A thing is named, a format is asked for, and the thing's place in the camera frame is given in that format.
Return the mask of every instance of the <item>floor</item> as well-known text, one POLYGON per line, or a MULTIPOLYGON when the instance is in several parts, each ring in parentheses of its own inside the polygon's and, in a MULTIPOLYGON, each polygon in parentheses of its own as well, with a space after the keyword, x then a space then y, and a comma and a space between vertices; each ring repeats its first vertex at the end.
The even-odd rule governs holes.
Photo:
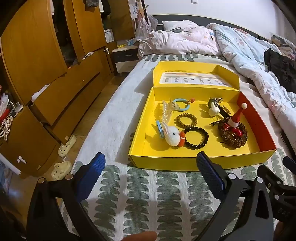
MULTIPOLYGON (((82 147, 95 121, 126 76, 126 74, 115 76, 98 95, 96 100, 80 120, 73 133, 77 137, 77 141, 66 156, 67 160, 69 160, 72 164, 75 162, 80 148, 82 147)), ((62 159, 59 157, 55 163, 61 161, 62 159)), ((52 180, 52 170, 53 166, 43 175, 43 177, 49 181, 52 180)), ((18 215, 19 217, 17 218, 20 219, 19 221, 24 225, 24 227, 26 227, 28 209, 38 179, 38 177, 28 177, 26 179, 21 179, 16 174, 13 174, 11 178, 8 197, 12 205, 14 205, 16 210, 20 213, 20 215, 18 215)))

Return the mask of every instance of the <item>human hand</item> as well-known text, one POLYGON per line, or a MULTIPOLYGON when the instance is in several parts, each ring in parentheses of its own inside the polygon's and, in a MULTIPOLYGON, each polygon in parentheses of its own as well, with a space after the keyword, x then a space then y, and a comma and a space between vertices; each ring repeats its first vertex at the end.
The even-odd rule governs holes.
POLYGON ((139 234, 129 235, 122 239, 122 241, 155 241, 157 239, 157 233, 153 231, 147 231, 139 234))

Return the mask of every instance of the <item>metal screw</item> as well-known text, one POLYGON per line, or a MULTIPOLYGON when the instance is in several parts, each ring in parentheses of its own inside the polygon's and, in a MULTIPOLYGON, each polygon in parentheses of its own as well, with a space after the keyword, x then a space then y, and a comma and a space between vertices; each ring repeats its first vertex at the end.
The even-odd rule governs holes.
POLYGON ((40 179, 38 180, 38 183, 41 184, 41 183, 44 183, 44 181, 45 181, 45 178, 42 177, 42 178, 40 178, 40 179))
POLYGON ((262 183, 262 182, 263 182, 263 179, 260 178, 260 177, 258 177, 258 178, 257 178, 257 182, 262 183))
POLYGON ((229 173, 228 174, 228 177, 231 179, 231 180, 234 180, 234 179, 236 179, 236 175, 235 174, 233 174, 233 173, 229 173))
POLYGON ((71 180, 73 177, 74 177, 74 175, 71 174, 71 173, 69 173, 69 174, 67 174, 67 175, 65 176, 65 179, 66 179, 66 180, 71 180))

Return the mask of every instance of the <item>yellow box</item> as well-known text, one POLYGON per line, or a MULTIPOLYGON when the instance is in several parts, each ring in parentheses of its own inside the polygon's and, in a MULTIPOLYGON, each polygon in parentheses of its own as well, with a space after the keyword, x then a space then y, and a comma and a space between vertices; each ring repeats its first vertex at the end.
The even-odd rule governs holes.
MULTIPOLYGON (((154 85, 149 93, 143 113, 141 115, 129 156, 139 168, 171 171, 197 171, 196 155, 204 151, 213 163, 220 164, 224 169, 255 165, 265 162, 276 150, 275 144, 264 122, 239 91, 239 77, 231 71, 216 64, 197 62, 164 61, 160 62, 153 72, 154 85), (174 73, 206 73, 214 74, 227 81, 230 86, 201 85, 201 84, 162 84, 160 79, 164 72, 174 73), (245 146, 234 149, 222 142, 218 133, 218 126, 210 124, 217 117, 210 117, 207 103, 210 97, 223 98, 221 106, 226 106, 233 115, 242 103, 248 108, 241 115, 241 122, 248 130, 248 140, 245 146), (171 147, 165 139, 161 139, 157 130, 156 121, 161 120, 162 101, 176 98, 191 99, 195 102, 186 112, 174 111, 169 126, 175 126, 175 118, 182 113, 196 116, 197 127, 202 127, 209 134, 205 147, 191 150, 186 147, 171 147)), ((186 133, 188 142, 198 145, 203 137, 197 132, 186 133)))

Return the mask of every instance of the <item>santa hat pom-pom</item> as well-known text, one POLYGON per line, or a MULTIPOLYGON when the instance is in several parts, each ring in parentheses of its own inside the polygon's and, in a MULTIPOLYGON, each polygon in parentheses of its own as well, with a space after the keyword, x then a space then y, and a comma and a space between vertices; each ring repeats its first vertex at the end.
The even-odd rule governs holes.
POLYGON ((242 109, 245 110, 248 107, 246 103, 242 103, 242 109))

